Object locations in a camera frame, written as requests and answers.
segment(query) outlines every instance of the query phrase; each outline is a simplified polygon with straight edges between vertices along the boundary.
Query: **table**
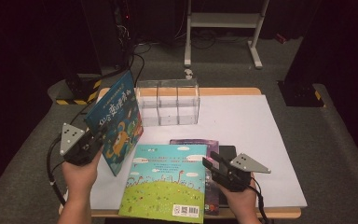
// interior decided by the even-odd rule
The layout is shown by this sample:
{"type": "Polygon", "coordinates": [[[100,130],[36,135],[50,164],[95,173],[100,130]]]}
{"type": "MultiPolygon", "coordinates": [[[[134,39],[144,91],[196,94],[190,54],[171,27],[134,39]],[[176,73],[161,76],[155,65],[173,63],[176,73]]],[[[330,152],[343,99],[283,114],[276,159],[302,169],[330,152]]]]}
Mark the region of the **table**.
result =
{"type": "MultiPolygon", "coordinates": [[[[262,188],[268,218],[301,216],[301,208],[306,207],[307,202],[270,112],[267,99],[259,89],[200,88],[200,117],[197,125],[145,127],[139,143],[169,144],[170,138],[191,137],[217,139],[220,145],[234,145],[237,147],[237,153],[244,152],[266,165],[272,173],[270,175],[255,174],[255,178],[262,188]],[[209,106],[214,106],[214,104],[227,106],[234,104],[235,107],[228,109],[227,112],[225,109],[219,110],[218,108],[212,111],[209,106]],[[219,116],[219,111],[227,113],[228,116],[219,116]],[[233,119],[235,122],[230,125],[232,130],[223,129],[222,123],[233,119]]],[[[132,156],[133,153],[129,154],[128,166],[124,164],[116,177],[111,173],[104,158],[100,158],[98,178],[91,191],[93,217],[119,217],[117,214],[119,202],[130,171],[132,156]]],[[[234,218],[229,208],[220,208],[218,217],[205,216],[205,218],[228,217],[234,218]]]]}

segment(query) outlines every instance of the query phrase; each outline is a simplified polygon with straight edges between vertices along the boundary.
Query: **children's book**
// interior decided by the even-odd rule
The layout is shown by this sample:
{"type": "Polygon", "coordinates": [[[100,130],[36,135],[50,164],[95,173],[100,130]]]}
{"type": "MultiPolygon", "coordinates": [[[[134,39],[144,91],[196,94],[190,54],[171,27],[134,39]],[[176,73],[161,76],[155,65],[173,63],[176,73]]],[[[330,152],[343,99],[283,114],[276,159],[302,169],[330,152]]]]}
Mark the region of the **children's book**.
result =
{"type": "Polygon", "coordinates": [[[103,156],[117,175],[144,132],[131,72],[126,72],[85,117],[96,134],[104,126],[103,156]]]}
{"type": "MultiPolygon", "coordinates": [[[[206,159],[210,161],[213,166],[218,169],[219,163],[211,159],[211,152],[219,153],[219,142],[208,139],[172,139],[170,144],[175,145],[206,145],[206,159]]],[[[212,180],[212,173],[205,168],[205,215],[218,216],[219,215],[219,192],[220,189],[212,180]]]]}
{"type": "Polygon", "coordinates": [[[203,223],[205,145],[138,145],[118,214],[203,223]]]}

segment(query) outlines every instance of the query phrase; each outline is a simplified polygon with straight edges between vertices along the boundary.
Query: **yellow and black tape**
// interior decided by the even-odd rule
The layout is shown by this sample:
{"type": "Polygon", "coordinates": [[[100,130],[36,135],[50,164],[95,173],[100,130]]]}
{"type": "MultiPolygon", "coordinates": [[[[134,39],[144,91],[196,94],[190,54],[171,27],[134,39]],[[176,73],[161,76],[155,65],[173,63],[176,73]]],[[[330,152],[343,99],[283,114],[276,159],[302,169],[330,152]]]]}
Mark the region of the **yellow and black tape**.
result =
{"type": "Polygon", "coordinates": [[[100,86],[101,80],[98,80],[95,82],[91,94],[84,99],[56,99],[56,103],[58,105],[87,105],[97,97],[98,89],[100,86]]]}

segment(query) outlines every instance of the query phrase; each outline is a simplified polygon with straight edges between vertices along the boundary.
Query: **transparent plastic container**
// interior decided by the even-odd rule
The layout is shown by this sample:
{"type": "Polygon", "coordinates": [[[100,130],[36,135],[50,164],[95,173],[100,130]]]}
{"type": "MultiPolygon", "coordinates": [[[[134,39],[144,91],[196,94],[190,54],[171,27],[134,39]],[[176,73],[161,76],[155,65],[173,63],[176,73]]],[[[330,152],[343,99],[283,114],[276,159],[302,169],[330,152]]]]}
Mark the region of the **transparent plastic container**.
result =
{"type": "Polygon", "coordinates": [[[138,81],[136,97],[145,127],[198,123],[200,94],[196,79],[138,81]]]}

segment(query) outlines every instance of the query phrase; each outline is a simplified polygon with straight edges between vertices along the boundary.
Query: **white tabletop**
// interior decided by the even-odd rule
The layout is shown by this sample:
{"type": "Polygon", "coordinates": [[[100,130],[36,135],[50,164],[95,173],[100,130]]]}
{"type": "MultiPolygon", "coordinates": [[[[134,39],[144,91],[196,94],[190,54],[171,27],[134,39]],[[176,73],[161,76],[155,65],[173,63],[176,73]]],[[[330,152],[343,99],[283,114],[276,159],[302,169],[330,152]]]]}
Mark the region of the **white tabletop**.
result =
{"type": "MultiPolygon", "coordinates": [[[[169,144],[173,138],[214,139],[222,146],[235,146],[237,153],[271,170],[271,174],[255,173],[266,208],[307,206],[265,95],[201,96],[198,124],[145,127],[139,144],[169,144]]],[[[133,152],[118,176],[101,158],[91,209],[118,210],[132,157],[133,152]]]]}

